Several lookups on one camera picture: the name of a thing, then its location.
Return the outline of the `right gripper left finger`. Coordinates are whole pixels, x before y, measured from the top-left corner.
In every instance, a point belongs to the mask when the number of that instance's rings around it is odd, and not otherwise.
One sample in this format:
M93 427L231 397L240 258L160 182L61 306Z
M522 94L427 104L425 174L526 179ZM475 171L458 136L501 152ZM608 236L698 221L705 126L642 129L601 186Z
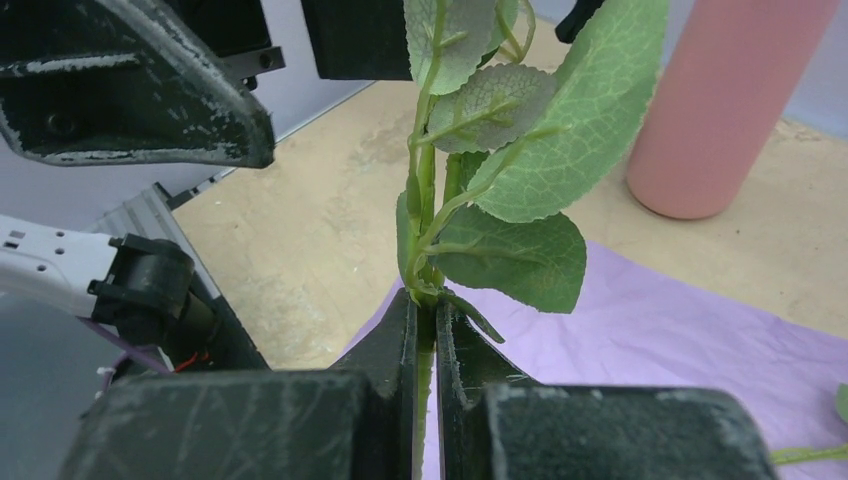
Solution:
M323 370L147 376L98 400L62 479L410 479L416 387L408 294Z

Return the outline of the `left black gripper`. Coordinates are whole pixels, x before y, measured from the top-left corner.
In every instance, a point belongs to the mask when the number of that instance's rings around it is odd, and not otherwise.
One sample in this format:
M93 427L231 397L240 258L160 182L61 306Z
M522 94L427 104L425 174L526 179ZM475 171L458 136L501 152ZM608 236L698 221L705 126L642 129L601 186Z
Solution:
M260 1L167 1L248 90L285 67ZM327 80L409 81L401 1L302 1L317 74Z

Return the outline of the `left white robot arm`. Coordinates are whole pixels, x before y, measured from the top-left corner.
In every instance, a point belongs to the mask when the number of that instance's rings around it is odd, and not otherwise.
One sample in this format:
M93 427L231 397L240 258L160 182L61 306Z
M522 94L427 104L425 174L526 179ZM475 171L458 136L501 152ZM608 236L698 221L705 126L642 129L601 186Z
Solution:
M402 1L318 1L310 26L319 73L397 77L366 62L405 47ZM191 163L261 169L273 162L270 116L236 69L163 1L1 1L1 135L18 156L58 167ZM126 241L1 218L1 287L96 319L116 259L151 260Z

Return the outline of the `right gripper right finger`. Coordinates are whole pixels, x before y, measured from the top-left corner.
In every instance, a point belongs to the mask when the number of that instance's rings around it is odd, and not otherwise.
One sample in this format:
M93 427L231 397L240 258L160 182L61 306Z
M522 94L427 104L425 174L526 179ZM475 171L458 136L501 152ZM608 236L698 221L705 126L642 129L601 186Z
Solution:
M760 431L712 389L552 385L450 303L436 321L444 479L774 479Z

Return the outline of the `pink and purple wrapping paper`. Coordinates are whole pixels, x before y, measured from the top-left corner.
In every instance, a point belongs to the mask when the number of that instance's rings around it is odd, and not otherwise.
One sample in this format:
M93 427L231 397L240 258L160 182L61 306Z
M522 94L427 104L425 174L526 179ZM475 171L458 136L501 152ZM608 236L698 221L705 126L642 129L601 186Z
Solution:
M697 386L736 396L773 449L847 440L836 412L844 339L588 247L570 315L542 314L494 290L458 288L503 336L514 364L549 384Z

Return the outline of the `pink double rose stem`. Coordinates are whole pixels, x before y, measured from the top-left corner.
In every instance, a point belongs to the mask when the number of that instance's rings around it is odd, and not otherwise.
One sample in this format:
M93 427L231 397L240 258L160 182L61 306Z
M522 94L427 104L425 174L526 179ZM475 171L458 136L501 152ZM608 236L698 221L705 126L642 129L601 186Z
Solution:
M579 19L552 72L525 63L527 1L407 1L418 87L396 206L397 264L413 319L411 475L421 478L438 314L497 331L451 284L569 313L586 244L565 209L624 156L657 82L669 5L601 1Z

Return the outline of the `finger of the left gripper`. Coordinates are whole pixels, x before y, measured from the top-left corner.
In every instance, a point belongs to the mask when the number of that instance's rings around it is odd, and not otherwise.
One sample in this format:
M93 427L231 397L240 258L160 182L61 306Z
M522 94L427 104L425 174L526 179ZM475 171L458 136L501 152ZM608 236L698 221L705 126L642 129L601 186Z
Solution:
M59 167L273 160L258 1L5 1L1 134Z

